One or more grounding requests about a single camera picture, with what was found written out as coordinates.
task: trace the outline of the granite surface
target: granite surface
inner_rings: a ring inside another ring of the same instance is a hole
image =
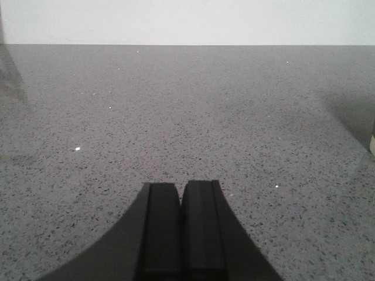
[[[375,280],[374,74],[374,46],[1,45],[0,280],[191,179],[285,280]]]

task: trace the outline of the gray speckled countertop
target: gray speckled countertop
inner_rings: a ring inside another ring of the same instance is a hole
[[[0,70],[0,280],[191,179],[285,280],[375,280],[375,47],[2,45]]]

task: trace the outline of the black plastic part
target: black plastic part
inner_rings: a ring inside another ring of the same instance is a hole
[[[121,219],[78,257],[39,281],[138,280],[150,184],[144,184]]]
[[[39,281],[282,281],[229,207],[219,181],[145,183],[120,220]]]
[[[180,201],[173,183],[152,183],[142,280],[181,279]]]
[[[219,181],[212,186],[229,281],[282,281],[237,220]]]
[[[210,181],[189,181],[182,199],[186,280],[227,280]]]

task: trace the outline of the speckled stone surface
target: speckled stone surface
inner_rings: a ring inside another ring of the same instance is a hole
[[[0,70],[0,280],[192,179],[285,280],[375,280],[375,47],[8,45]]]

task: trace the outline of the white wall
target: white wall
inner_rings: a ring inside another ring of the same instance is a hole
[[[375,44],[375,0],[1,0],[6,43]]]

